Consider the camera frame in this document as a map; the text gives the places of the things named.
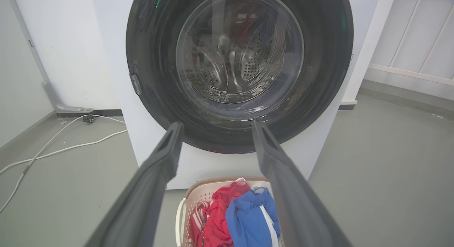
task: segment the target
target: red clothing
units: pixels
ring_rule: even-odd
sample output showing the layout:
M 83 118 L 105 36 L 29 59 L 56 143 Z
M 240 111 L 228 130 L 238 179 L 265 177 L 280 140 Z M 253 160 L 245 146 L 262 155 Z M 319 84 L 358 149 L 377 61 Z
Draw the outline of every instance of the red clothing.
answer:
M 190 242 L 197 247 L 233 247 L 226 221 L 227 207 L 233 198 L 240 197 L 250 189 L 245 179 L 240 178 L 230 187 L 221 187 L 214 192 L 211 197 L 214 202 L 198 202 L 190 218 Z

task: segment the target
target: front-loading washing machine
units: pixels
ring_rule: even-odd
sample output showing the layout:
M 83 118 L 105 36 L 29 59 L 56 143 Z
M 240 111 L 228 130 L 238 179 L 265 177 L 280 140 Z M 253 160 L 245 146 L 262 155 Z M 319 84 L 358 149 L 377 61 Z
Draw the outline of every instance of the front-loading washing machine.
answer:
M 261 176 L 253 120 L 308 178 L 377 0 L 93 2 L 138 164 L 185 125 L 178 189 Z

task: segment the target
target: floor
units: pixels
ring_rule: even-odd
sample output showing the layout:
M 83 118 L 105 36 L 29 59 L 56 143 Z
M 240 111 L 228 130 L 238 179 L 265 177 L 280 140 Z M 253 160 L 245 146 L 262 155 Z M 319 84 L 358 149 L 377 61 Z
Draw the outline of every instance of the floor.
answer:
M 54 119 L 0 153 L 0 168 L 32 158 L 68 120 Z M 44 152 L 125 129 L 75 122 Z M 309 183 L 354 246 L 454 246 L 454 121 L 367 96 L 339 111 Z M 22 164 L 0 175 L 6 201 Z M 40 159 L 0 214 L 2 247 L 80 247 L 137 169 L 127 133 Z M 165 192 L 154 246 L 174 247 L 186 190 Z

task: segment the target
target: power cord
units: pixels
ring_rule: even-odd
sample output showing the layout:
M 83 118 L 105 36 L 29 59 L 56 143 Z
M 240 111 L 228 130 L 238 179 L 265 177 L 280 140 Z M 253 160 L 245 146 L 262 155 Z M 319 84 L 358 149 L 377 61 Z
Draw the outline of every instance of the power cord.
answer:
M 121 120 L 118 120 L 118 119 L 115 119 L 115 118 L 111 118 L 111 117 L 107 117 L 107 116 L 99 116 L 99 115 L 85 115 L 85 116 L 97 116 L 97 117 L 104 117 L 104 118 L 108 118 L 108 119 L 112 119 L 114 121 L 118 121 L 118 122 L 122 122 L 124 123 L 124 121 L 121 121 Z M 14 194 L 16 194 L 16 191 L 19 187 L 19 184 L 21 183 L 22 179 L 24 178 L 25 174 L 28 172 L 28 170 L 30 169 L 31 165 L 33 164 L 34 161 L 36 161 L 37 159 L 40 159 L 40 158 L 46 158 L 50 155 L 55 155 L 55 154 L 58 154 L 58 153 L 61 153 L 63 151 L 66 151 L 66 150 L 70 150 L 70 149 L 73 149 L 73 148 L 76 148 L 76 147 L 83 147 L 83 146 L 87 146 L 87 145 L 92 145 L 92 144 L 96 144 L 96 143 L 100 143 L 106 139 L 109 139 L 110 137 L 112 136 L 115 136 L 117 134 L 121 134 L 121 133 L 124 133 L 127 131 L 126 130 L 123 130 L 123 131 L 120 131 L 120 132 L 116 132 L 114 134 L 111 134 L 107 137 L 104 137 L 102 138 L 101 140 L 99 141 L 96 141 L 96 142 L 90 142 L 90 143 L 85 143 L 85 144 L 79 144 L 79 145 L 75 145 L 75 146 L 72 146 L 72 147 L 67 147 L 67 148 L 64 148 L 62 150 L 58 150 L 58 151 L 55 151 L 55 152 L 52 152 L 52 153 L 49 153 L 47 155 L 43 155 L 43 156 L 40 156 L 39 155 L 41 154 L 41 152 L 47 147 L 47 145 L 49 145 L 50 142 L 52 142 L 52 140 L 55 139 L 55 137 L 57 137 L 57 135 L 60 134 L 60 132 L 62 132 L 65 128 L 67 128 L 68 126 L 70 126 L 70 124 L 72 124 L 73 122 L 75 122 L 76 120 L 80 119 L 80 118 L 83 118 L 84 116 L 80 116 L 76 119 L 74 119 L 73 121 L 71 121 L 69 124 L 67 124 L 65 127 L 63 127 L 59 132 L 57 132 L 57 134 L 54 135 L 54 137 L 52 137 L 52 139 L 50 139 L 50 141 L 48 141 L 46 143 L 46 145 L 44 145 L 44 147 L 34 156 L 34 158 L 32 159 L 27 159 L 27 160 L 24 160 L 24 161 L 19 161 L 19 162 L 16 162 L 16 163 L 13 163 L 13 164 L 10 164 L 8 165 L 7 167 L 5 167 L 3 170 L 0 171 L 0 174 L 4 173 L 6 170 L 16 166 L 16 165 L 19 165 L 19 164 L 22 164 L 22 163 L 27 163 L 28 161 L 30 162 L 27 167 L 24 169 L 23 173 L 21 174 L 21 176 L 19 177 L 19 180 L 17 181 L 16 183 L 16 187 L 14 188 L 13 190 L 13 193 L 11 194 L 10 198 L 8 198 L 8 200 L 6 201 L 5 205 L 3 205 L 3 207 L 0 209 L 0 213 L 6 208 L 6 206 L 8 205 L 8 203 L 11 201 L 11 199 L 13 198 Z

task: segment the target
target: metal bracket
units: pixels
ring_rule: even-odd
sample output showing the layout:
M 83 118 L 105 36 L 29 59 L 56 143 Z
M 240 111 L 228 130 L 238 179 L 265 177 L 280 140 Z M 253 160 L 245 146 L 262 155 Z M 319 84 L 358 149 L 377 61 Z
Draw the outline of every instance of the metal bracket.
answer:
M 43 76 L 44 79 L 44 90 L 47 93 L 47 96 L 49 97 L 50 102 L 52 103 L 52 106 L 55 109 L 55 112 L 57 114 L 62 114 L 62 113 L 90 113 L 93 111 L 92 108 L 82 108 L 82 107 L 73 107 L 73 106 L 66 106 L 60 97 L 57 95 L 55 92 L 55 89 L 52 87 L 50 84 L 49 78 L 47 77 L 46 71 L 44 70 L 43 64 L 41 63 L 41 60 L 39 59 L 38 53 L 36 52 L 36 48 L 33 44 L 33 41 L 31 39 L 30 33 L 27 30 L 27 26 L 24 22 L 24 19 L 21 15 L 21 11 L 19 10 L 19 7 L 17 6 L 16 0 L 10 0 L 11 7 L 13 8 L 14 14 L 16 15 L 17 21 L 19 22 L 19 25 L 21 26 L 22 32 L 24 34 L 24 37 L 27 40 L 27 43 L 29 44 L 30 51 L 33 55 L 34 60 L 36 61 L 36 65 L 39 68 L 39 71 L 41 72 L 41 75 Z

